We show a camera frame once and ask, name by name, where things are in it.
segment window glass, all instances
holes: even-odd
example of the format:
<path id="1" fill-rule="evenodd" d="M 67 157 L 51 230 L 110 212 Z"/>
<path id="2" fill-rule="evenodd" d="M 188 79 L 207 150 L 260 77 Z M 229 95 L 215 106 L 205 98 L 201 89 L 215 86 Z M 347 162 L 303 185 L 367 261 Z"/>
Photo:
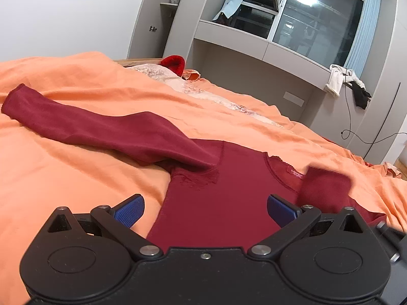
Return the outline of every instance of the window glass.
<path id="1" fill-rule="evenodd" d="M 362 0 L 287 0 L 273 41 L 329 68 L 343 65 Z"/>
<path id="2" fill-rule="evenodd" d="M 274 15 L 241 5 L 233 15 L 230 26 L 267 39 Z"/>

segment white wall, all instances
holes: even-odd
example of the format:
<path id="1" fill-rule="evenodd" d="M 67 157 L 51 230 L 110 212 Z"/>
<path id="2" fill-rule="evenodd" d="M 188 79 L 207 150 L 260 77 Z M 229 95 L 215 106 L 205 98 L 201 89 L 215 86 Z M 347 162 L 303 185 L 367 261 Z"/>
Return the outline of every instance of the white wall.
<path id="1" fill-rule="evenodd" d="M 398 133 L 407 132 L 407 116 L 401 124 L 400 130 Z M 397 158 L 406 165 L 407 164 L 407 147 L 406 147 L 406 134 L 396 135 L 393 143 L 390 146 L 389 151 L 386 153 L 386 156 L 383 158 L 382 163 L 389 162 L 394 164 Z"/>
<path id="2" fill-rule="evenodd" d="M 142 0 L 0 0 L 0 61 L 100 51 L 127 58 Z"/>

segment electrical cable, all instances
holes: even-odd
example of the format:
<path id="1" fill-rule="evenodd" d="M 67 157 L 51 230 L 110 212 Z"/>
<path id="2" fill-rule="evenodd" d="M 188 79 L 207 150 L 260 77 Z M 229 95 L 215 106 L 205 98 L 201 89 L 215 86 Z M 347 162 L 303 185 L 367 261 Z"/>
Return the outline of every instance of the electrical cable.
<path id="1" fill-rule="evenodd" d="M 383 128 L 383 125 L 384 125 L 384 122 L 383 122 L 383 125 L 380 127 L 380 130 L 379 130 L 379 132 L 377 133 L 376 138 L 373 140 L 373 142 L 365 142 L 365 141 L 363 141 L 363 140 L 359 137 L 359 135 L 357 135 L 355 132 L 351 131 L 351 128 L 352 128 L 351 109 L 349 108 L 349 103 L 348 103 L 348 101 L 347 101 L 346 87 L 347 87 L 347 86 L 345 86 L 345 100 L 346 100 L 347 110 L 348 110 L 348 112 L 349 112 L 349 129 L 348 129 L 348 130 L 343 130 L 343 131 L 341 132 L 341 138 L 342 138 L 343 140 L 347 140 L 347 139 L 349 138 L 349 136 L 350 136 L 351 134 L 353 134 L 353 135 L 355 135 L 360 141 L 362 141 L 363 143 L 370 144 L 370 145 L 374 145 L 375 143 L 379 143 L 379 142 L 381 142 L 381 141 L 387 140 L 388 138 L 390 138 L 390 137 L 392 137 L 392 136 L 394 136 L 394 135 L 398 135 L 398 134 L 406 134 L 406 135 L 407 135 L 406 132 L 399 132 L 399 133 L 394 133 L 394 134 L 392 134 L 392 135 L 389 135 L 388 137 L 385 137 L 384 139 L 381 139 L 381 140 L 379 140 L 379 141 L 376 141 L 377 136 L 379 135 L 380 131 L 381 131 L 382 128 Z M 397 89 L 397 91 L 396 91 L 396 95 L 394 95 L 394 99 L 393 99 L 393 102 L 391 103 L 390 109 L 389 109 L 389 111 L 387 112 L 385 121 L 386 121 L 386 119 L 387 119 L 387 117 L 388 117 L 388 115 L 389 115 L 389 113 L 390 113 L 390 110 L 391 110 L 391 107 L 393 106 L 394 100 L 396 99 L 396 96 L 397 96 L 397 93 L 398 93 L 398 89 Z M 348 135 L 345 137 L 345 136 L 343 135 L 343 132 L 349 132 L 349 133 L 348 133 Z"/>

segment orange duvet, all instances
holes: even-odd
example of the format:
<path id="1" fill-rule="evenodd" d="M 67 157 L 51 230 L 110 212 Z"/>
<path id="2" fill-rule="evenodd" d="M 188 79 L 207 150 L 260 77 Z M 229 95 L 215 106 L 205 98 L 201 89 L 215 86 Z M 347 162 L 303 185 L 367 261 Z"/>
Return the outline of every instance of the orange duvet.
<path id="1" fill-rule="evenodd" d="M 308 165 L 341 172 L 353 180 L 351 197 L 370 211 L 386 213 L 392 226 L 407 231 L 407 182 L 381 176 L 349 151 L 251 97 L 205 80 L 194 83 L 200 90 L 226 97 L 275 123 L 180 93 L 99 53 L 0 63 L 0 103 L 19 83 L 57 102 L 100 114 L 152 111 L 189 137 L 225 140 L 267 151 L 299 172 L 306 172 Z M 89 212 L 96 205 L 114 206 L 141 193 L 146 210 L 133 229 L 145 236 L 169 182 L 168 173 L 155 165 L 142 167 L 114 151 L 42 138 L 3 114 L 0 162 L 0 304 L 7 305 L 23 304 L 28 299 L 18 273 L 19 261 L 55 207 L 66 205 L 73 212 Z"/>

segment wooden bed frame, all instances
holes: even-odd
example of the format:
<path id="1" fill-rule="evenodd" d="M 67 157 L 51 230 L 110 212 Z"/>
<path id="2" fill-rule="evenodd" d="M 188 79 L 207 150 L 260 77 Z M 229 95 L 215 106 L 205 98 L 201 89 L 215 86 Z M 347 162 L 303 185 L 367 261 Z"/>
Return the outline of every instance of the wooden bed frame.
<path id="1" fill-rule="evenodd" d="M 158 64 L 162 61 L 162 58 L 131 58 L 128 60 L 115 60 L 116 63 L 123 67 L 133 67 L 140 64 Z"/>

